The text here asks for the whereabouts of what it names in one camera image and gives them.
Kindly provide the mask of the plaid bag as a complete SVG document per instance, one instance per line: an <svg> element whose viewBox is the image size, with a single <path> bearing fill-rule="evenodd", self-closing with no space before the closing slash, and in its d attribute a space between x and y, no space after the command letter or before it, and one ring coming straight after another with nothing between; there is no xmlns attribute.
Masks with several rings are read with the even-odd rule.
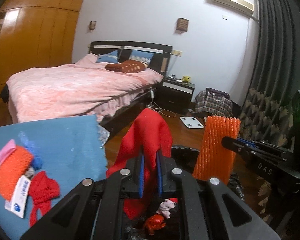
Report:
<svg viewBox="0 0 300 240"><path fill-rule="evenodd" d="M218 116L232 116L232 101L230 100L230 95L226 92L206 88L198 93L195 101L196 113L205 112Z"/></svg>

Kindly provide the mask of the pink toy in bin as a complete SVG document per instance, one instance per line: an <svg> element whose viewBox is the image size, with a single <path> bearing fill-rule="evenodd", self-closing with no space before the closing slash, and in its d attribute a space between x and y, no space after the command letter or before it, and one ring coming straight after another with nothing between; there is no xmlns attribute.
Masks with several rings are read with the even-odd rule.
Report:
<svg viewBox="0 0 300 240"><path fill-rule="evenodd" d="M165 199L160 203L156 213L163 216L165 219L170 219L178 211L178 204L170 199Z"/></svg>

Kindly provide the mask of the small red cloth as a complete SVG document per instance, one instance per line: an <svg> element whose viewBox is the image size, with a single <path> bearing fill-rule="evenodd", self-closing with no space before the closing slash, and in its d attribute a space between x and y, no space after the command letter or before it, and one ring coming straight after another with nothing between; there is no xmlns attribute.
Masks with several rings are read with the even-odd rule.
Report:
<svg viewBox="0 0 300 240"><path fill-rule="evenodd" d="M46 215L51 209L51 200L59 197L61 194L57 181L47 176L45 171L36 174L31 180L29 196L33 201L33 208L30 213L30 226L37 221L37 211L41 215Z"/></svg>

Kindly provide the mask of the pink face mask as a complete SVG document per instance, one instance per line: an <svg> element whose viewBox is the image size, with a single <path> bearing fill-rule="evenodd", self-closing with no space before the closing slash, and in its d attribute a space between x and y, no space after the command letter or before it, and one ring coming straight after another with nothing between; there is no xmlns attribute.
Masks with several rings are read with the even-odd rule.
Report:
<svg viewBox="0 0 300 240"><path fill-rule="evenodd" d="M0 165L17 149L15 140L11 139L7 144L0 150Z"/></svg>

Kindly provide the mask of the orange foam fruit net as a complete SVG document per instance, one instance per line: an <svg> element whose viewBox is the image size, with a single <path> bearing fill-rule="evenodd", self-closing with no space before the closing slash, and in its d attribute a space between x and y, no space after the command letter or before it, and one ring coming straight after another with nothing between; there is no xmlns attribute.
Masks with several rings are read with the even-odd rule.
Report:
<svg viewBox="0 0 300 240"><path fill-rule="evenodd" d="M208 116L203 142L192 173L199 180L218 178L225 185L229 182L235 161L235 152L222 146L223 137L236 139L241 121L238 118Z"/></svg>

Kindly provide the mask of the white medicine box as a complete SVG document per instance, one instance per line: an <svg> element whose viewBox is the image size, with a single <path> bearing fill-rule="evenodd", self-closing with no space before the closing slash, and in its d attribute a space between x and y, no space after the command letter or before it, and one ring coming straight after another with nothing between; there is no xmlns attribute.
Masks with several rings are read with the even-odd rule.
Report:
<svg viewBox="0 0 300 240"><path fill-rule="evenodd" d="M22 175L15 186L11 200L5 201L4 208L16 216L23 218L30 185L31 181L29 178Z"/></svg>

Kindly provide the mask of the red toy in bin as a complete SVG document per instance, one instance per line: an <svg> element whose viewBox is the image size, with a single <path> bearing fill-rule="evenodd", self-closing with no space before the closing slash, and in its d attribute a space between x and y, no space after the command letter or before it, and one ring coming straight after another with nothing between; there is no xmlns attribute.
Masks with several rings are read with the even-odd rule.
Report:
<svg viewBox="0 0 300 240"><path fill-rule="evenodd" d="M154 233L166 226L165 217L161 214L154 214L147 218L143 230L145 230L149 235L154 235Z"/></svg>

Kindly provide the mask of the pink bed quilt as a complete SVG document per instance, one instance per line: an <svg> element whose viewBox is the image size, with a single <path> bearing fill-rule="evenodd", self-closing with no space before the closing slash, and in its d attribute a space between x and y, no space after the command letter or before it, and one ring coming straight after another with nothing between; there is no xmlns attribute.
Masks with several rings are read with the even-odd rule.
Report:
<svg viewBox="0 0 300 240"><path fill-rule="evenodd" d="M163 80L163 75L144 63L134 62L133 73L106 66L90 53L75 64L13 74L6 82L13 123L89 114L102 121Z"/></svg>

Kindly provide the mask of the wooden wardrobe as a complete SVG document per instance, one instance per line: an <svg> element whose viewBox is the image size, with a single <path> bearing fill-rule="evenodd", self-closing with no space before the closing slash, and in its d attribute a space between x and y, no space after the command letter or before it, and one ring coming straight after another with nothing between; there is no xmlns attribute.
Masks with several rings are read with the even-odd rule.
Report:
<svg viewBox="0 0 300 240"><path fill-rule="evenodd" d="M9 77L32 67L72 60L83 0L6 0L0 8L0 91Z"/></svg>

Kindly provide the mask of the wall lamp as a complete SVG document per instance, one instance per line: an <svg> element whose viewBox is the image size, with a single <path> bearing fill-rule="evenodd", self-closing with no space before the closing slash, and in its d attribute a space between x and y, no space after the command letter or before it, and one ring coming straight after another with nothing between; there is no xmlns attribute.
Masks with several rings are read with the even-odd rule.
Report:
<svg viewBox="0 0 300 240"><path fill-rule="evenodd" d="M176 23L175 31L185 33L188 31L189 20L186 18L178 18Z"/></svg>
<svg viewBox="0 0 300 240"><path fill-rule="evenodd" d="M96 28L96 21L90 21L88 29L92 31L95 30L95 28Z"/></svg>

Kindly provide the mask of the black bed headboard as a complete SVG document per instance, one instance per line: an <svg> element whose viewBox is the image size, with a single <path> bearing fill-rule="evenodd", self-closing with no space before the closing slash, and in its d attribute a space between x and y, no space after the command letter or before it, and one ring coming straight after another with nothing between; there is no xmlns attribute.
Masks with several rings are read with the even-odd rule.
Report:
<svg viewBox="0 0 300 240"><path fill-rule="evenodd" d="M163 75L167 74L168 64L173 47L165 44L138 42L138 41L93 41L89 46L89 53L103 55L117 50L119 62L129 59L132 51L152 53L153 57L149 68Z"/></svg>

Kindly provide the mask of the blue pillow left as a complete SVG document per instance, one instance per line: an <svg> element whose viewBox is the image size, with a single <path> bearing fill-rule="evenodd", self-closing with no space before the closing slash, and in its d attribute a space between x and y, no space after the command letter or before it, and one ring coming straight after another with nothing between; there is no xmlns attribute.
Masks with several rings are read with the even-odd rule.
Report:
<svg viewBox="0 0 300 240"><path fill-rule="evenodd" d="M96 63L102 63L102 62L107 62L107 63L118 63L118 50L112 51L111 53L103 54L103 55L98 55L98 58L96 60Z"/></svg>

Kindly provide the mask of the blue plastic bag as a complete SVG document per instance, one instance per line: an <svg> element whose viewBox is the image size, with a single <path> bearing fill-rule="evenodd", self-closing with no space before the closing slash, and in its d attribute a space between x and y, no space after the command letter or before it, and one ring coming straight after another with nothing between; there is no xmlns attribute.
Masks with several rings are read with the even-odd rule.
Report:
<svg viewBox="0 0 300 240"><path fill-rule="evenodd" d="M22 146L33 155L31 166L34 168L34 170L40 170L43 166L43 160L40 156L39 148L36 146L35 142L29 140L24 132L19 132L18 138Z"/></svg>

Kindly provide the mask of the yellow plush toy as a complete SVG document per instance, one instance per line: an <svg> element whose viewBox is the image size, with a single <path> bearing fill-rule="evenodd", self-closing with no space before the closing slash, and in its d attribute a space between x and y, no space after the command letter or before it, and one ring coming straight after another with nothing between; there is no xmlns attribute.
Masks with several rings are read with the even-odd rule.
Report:
<svg viewBox="0 0 300 240"><path fill-rule="evenodd" d="M191 83L191 77L190 76L183 76L181 80L182 80L183 83Z"/></svg>

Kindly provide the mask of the black trash bin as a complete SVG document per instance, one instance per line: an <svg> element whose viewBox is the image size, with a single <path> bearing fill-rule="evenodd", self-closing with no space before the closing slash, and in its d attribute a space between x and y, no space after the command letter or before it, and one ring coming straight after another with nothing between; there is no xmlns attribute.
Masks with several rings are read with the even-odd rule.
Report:
<svg viewBox="0 0 300 240"><path fill-rule="evenodd" d="M161 149L151 155L154 162L152 175L146 176L146 169L142 168L139 179L154 182L154 188L159 196L154 197L145 192L145 183L139 190L140 198L137 203L126 208L126 221L123 224L123 239L188 239L194 231L194 223L190 223L185 213L190 210L184 198L189 192L183 187L177 188L177 198L159 203L165 195L165 187L171 187L173 168L181 168L184 173L189 172L197 180L200 209L190 212L190 218L199 225L204 225L207 239L237 239L235 230L243 223L247 215L229 195L222 197L225 208L212 192L211 178L216 177L228 186L241 200L244 199L238 176L232 174L235 154L222 145L202 146L201 150L173 146L168 157L164 157Z"/></svg>

